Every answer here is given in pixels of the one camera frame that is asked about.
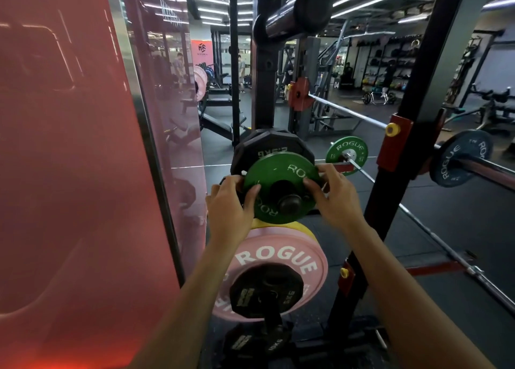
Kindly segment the small red rack bracket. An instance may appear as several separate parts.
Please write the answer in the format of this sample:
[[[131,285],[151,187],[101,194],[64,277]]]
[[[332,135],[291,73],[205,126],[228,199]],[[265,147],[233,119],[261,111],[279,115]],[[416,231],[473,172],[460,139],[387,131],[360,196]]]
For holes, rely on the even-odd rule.
[[[352,289],[354,279],[355,271],[349,262],[349,259],[346,259],[340,269],[340,276],[338,278],[338,289],[344,297],[348,297]]]

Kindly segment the black equipment shelf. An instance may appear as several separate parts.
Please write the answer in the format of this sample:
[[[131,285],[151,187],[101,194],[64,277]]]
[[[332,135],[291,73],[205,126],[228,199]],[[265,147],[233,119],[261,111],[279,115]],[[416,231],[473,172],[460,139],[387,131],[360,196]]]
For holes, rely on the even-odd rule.
[[[362,102],[392,105],[401,100],[419,53],[422,34],[390,36],[386,43],[359,42],[370,46],[360,87]]]

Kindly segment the silver barbell with green plate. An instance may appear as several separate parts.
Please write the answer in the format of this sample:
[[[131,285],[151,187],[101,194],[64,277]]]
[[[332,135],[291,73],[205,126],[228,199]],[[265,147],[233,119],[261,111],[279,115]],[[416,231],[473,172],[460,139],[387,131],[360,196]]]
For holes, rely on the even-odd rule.
[[[448,257],[457,262],[465,272],[472,277],[479,285],[482,286],[487,293],[489,293],[498,303],[500,303],[515,319],[515,301],[513,301],[507,294],[505,294],[495,283],[493,283],[487,276],[484,270],[478,266],[470,264],[458,252],[452,249],[440,236],[430,230],[422,223],[411,211],[409,211],[403,204],[399,204],[400,210],[413,221],[417,227],[421,228],[431,240],[435,242],[441,249],[445,251]]]

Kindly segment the yellow bumper plate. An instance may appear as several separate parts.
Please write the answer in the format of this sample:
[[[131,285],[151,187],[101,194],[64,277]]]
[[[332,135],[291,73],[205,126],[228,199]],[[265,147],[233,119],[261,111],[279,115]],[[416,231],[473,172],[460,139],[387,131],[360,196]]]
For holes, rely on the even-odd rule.
[[[288,228],[288,229],[295,229],[299,232],[302,232],[303,234],[309,236],[313,241],[318,243],[318,240],[314,233],[305,225],[299,222],[290,222],[286,224],[271,224],[267,222],[263,222],[257,218],[254,218],[252,222],[251,229],[260,229],[260,228],[267,228],[267,227],[280,227],[280,228]]]

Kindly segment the black exercise bike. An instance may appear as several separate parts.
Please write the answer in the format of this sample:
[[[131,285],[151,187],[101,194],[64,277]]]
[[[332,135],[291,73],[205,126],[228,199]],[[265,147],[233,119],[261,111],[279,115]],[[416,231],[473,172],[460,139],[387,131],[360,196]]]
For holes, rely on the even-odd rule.
[[[480,96],[485,103],[469,111],[458,112],[458,109],[453,108],[454,114],[444,121],[444,125],[459,118],[478,115],[478,126],[475,130],[485,131],[494,136],[510,137],[511,132],[501,125],[515,126],[515,106],[507,105],[508,101],[515,100],[511,87],[508,86],[501,92],[495,92],[492,89],[484,91],[478,90],[476,83],[472,83],[470,93]]]

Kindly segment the red hook with yellow knob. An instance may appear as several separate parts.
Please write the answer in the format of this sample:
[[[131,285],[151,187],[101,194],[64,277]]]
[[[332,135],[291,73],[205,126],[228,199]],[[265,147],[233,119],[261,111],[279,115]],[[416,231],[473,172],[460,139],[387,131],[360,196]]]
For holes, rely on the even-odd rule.
[[[385,128],[385,137],[377,157],[377,165],[387,172],[395,172],[414,122],[393,114]]]

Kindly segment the small green weight plate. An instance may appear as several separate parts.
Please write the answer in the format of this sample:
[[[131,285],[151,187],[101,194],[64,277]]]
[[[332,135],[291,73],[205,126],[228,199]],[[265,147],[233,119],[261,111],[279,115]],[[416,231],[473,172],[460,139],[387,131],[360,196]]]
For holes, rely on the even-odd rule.
[[[345,177],[361,169],[369,157],[365,141],[356,136],[346,136],[331,144],[326,153],[325,162],[333,164]]]

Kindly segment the black padded roller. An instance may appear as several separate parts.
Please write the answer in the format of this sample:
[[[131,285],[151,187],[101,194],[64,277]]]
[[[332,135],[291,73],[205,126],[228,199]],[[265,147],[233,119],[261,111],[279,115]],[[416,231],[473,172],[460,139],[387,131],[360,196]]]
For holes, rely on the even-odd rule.
[[[328,25],[332,9],[332,0],[287,0],[274,11],[257,14],[253,40],[265,46],[318,33]]]

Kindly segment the black squat rack upright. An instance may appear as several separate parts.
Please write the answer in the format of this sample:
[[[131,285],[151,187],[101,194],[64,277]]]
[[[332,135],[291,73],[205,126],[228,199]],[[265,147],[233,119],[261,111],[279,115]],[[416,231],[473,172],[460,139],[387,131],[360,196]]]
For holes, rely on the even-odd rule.
[[[435,0],[397,114],[414,122],[395,172],[378,166],[364,218],[384,241],[411,180],[422,169],[426,145],[434,146],[447,89],[487,0]]]

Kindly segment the large green weight plate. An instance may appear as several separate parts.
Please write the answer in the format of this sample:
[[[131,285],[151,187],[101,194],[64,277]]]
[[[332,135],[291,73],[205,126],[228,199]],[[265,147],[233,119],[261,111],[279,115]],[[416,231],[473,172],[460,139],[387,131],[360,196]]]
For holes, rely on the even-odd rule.
[[[322,185],[319,173],[308,159],[293,152],[277,152],[260,158],[247,171],[241,190],[244,194],[256,184],[261,190],[255,201],[254,217],[271,224],[286,224],[306,216],[316,205],[303,184],[308,177]],[[295,193],[303,198],[300,213],[287,216],[278,211],[278,200]]]

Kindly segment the pink bumper plate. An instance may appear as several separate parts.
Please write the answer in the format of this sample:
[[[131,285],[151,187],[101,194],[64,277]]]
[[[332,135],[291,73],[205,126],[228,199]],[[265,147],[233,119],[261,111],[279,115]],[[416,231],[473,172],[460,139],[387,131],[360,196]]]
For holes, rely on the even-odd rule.
[[[232,322],[257,322],[232,311],[229,288],[243,271],[263,263],[281,263],[293,268],[304,281],[302,299],[288,312],[308,303],[322,288],[329,264],[319,243],[295,229],[267,227],[252,229],[239,245],[223,278],[213,308],[217,318]]]

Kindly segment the red octagonal rack hook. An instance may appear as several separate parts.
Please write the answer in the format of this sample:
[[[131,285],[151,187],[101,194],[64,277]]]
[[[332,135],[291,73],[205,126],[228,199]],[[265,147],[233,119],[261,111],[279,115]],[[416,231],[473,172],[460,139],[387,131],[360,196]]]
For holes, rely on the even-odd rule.
[[[294,112],[302,112],[311,108],[314,99],[310,97],[310,81],[299,77],[289,84],[288,105]]]

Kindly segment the person's right hand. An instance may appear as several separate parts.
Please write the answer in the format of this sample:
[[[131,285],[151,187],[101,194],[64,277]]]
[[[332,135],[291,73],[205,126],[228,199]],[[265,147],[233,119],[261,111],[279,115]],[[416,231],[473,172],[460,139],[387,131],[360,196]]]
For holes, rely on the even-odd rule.
[[[332,164],[316,165],[322,185],[322,204],[316,204],[321,215],[346,236],[357,236],[367,223],[354,185]]]

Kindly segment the person's left forearm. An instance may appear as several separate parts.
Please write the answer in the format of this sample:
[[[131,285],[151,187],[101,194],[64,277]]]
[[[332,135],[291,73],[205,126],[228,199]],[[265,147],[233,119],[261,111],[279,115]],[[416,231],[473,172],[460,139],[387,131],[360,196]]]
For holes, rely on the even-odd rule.
[[[127,369],[197,369],[219,288],[247,235],[212,236],[177,301]]]

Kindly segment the person's right forearm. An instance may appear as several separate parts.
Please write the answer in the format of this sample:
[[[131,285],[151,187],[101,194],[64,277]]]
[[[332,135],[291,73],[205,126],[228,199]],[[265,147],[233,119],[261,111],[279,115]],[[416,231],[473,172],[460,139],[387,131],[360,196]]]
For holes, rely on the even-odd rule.
[[[363,218],[344,230],[403,369],[496,369]]]

